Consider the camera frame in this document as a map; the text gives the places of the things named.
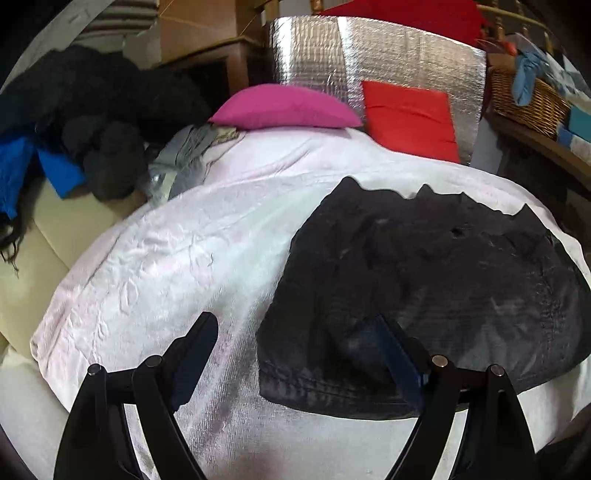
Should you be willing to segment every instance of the beige couch cushion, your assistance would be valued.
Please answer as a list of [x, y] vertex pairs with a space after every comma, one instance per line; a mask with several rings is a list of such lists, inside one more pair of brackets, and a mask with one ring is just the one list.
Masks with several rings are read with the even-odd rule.
[[53, 292], [76, 260], [104, 231], [144, 202], [135, 192], [101, 203], [90, 194], [61, 200], [46, 180], [28, 192], [30, 218], [17, 257], [18, 274], [0, 261], [0, 332], [24, 356]]

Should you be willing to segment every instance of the red cloth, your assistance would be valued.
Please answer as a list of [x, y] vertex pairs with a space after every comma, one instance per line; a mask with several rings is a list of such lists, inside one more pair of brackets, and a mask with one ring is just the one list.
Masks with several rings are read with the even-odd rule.
[[485, 21], [473, 0], [353, 0], [321, 15], [374, 18], [452, 38], [476, 47]]
[[362, 82], [366, 129], [383, 147], [460, 163], [447, 94], [436, 90]]

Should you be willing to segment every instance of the pink pillow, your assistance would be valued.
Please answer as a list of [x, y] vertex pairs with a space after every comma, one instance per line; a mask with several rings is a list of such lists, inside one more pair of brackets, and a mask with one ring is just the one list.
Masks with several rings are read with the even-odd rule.
[[242, 130], [269, 127], [360, 127], [348, 105], [330, 95], [293, 85], [266, 83], [233, 95], [209, 119]]

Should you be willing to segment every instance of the pink and white bedspread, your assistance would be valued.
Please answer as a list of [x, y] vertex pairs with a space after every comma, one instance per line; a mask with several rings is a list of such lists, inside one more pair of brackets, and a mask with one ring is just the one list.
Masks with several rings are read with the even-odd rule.
[[[393, 153], [354, 130], [250, 132], [229, 150], [210, 149], [210, 160], [220, 147], [203, 186], [137, 211], [94, 243], [61, 282], [31, 340], [43, 377], [69, 409], [90, 364], [135, 367], [164, 352], [202, 311], [213, 312], [219, 340], [193, 398], [176, 414], [212, 480], [382, 480], [413, 428], [415, 419], [336, 419], [258, 394], [255, 334], [291, 238], [344, 176], [407, 197], [427, 183], [509, 214], [527, 203], [591, 278], [578, 242], [509, 180]], [[519, 399], [541, 448], [591, 403], [589, 360]], [[133, 408], [128, 417], [142, 470], [157, 478]], [[453, 466], [465, 418], [456, 414], [438, 479]]]

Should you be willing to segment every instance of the metal screw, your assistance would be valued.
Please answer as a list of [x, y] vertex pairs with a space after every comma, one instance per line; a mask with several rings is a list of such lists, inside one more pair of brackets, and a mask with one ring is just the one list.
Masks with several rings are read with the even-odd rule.
[[98, 372], [100, 372], [100, 369], [102, 367], [99, 364], [92, 364], [90, 367], [88, 367], [88, 374], [92, 377], [94, 375], [96, 375]]
[[431, 358], [431, 362], [438, 367], [446, 367], [447, 366], [447, 358], [443, 355], [433, 355]]
[[502, 377], [505, 375], [505, 369], [497, 364], [491, 365], [491, 372], [493, 372], [497, 377]]
[[146, 359], [146, 367], [154, 368], [162, 363], [162, 357], [159, 355], [152, 355]]

